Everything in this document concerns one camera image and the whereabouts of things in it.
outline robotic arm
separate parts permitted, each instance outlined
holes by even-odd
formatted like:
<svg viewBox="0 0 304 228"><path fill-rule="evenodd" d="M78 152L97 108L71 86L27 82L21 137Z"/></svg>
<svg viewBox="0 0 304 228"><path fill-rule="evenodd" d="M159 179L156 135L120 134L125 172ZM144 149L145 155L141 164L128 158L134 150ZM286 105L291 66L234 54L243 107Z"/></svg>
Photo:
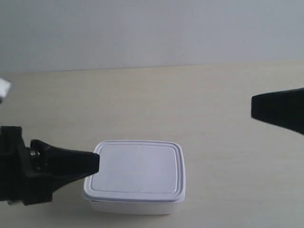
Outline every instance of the robotic arm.
<svg viewBox="0 0 304 228"><path fill-rule="evenodd" d="M0 78L0 103L10 82ZM0 201L24 205L51 202L59 188L99 171L99 155L66 150L40 140L26 147L22 128L0 128Z"/></svg>

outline light wood surface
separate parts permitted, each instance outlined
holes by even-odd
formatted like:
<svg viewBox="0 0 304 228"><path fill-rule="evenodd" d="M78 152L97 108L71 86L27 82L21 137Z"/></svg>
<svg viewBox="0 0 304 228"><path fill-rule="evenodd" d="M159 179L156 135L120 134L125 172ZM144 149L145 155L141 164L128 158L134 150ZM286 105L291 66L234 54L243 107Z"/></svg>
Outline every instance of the light wood surface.
<svg viewBox="0 0 304 228"><path fill-rule="evenodd" d="M179 143L187 194L168 216L101 214L83 181L49 204L0 203L0 227L302 228L304 138L250 118L251 96L304 86L304 61L6 75L1 125L92 151L103 140Z"/></svg>

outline gray wall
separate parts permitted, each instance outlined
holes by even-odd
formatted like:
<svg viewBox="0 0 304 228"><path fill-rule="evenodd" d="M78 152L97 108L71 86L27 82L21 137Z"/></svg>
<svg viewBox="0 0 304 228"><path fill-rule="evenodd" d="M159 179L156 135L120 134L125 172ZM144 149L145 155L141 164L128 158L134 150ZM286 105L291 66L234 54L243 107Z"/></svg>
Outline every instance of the gray wall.
<svg viewBox="0 0 304 228"><path fill-rule="evenodd" d="M0 73L304 58L303 0L2 0Z"/></svg>

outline table surface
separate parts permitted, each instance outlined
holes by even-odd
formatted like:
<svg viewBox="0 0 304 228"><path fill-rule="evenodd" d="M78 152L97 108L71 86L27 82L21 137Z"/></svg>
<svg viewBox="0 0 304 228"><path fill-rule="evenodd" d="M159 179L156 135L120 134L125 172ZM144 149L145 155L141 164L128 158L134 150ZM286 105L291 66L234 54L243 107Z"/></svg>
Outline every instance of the table surface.
<svg viewBox="0 0 304 228"><path fill-rule="evenodd" d="M12 91L0 124L40 139L92 151L103 140L179 143L187 193L167 216L94 212L83 181L52 203L0 203L0 227L302 228L304 140L250 118L259 93L304 86L304 61L50 72L5 76Z"/></svg>

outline white wall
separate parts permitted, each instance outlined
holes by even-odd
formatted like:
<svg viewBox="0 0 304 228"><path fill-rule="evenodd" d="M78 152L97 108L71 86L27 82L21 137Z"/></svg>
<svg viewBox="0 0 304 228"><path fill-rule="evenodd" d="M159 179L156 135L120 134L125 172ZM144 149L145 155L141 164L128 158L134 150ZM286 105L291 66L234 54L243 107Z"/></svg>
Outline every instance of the white wall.
<svg viewBox="0 0 304 228"><path fill-rule="evenodd" d="M2 0L0 73L304 58L303 0Z"/></svg>

